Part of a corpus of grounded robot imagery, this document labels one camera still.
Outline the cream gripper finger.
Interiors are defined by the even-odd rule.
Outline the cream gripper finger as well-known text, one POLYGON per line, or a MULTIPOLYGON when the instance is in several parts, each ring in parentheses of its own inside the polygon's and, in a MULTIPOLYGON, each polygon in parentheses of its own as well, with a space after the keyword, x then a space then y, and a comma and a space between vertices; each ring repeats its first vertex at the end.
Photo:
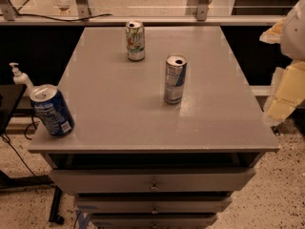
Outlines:
POLYGON ((276 22, 271 28, 264 31, 260 35, 259 40, 268 44, 280 44, 285 20, 286 18, 283 17, 278 22, 276 22))
POLYGON ((279 125, 305 100, 305 62, 293 61, 286 69, 276 68, 270 95, 263 107, 266 125, 279 125))

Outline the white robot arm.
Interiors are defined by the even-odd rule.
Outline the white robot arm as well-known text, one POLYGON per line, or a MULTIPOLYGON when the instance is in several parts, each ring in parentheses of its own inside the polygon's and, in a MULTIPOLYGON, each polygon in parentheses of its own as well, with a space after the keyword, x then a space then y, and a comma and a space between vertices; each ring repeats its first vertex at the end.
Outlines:
POLYGON ((264 122, 272 127, 282 123, 305 100, 305 0, 299 0, 259 40, 279 44, 281 53, 292 59, 285 69, 275 68, 263 107, 264 122))

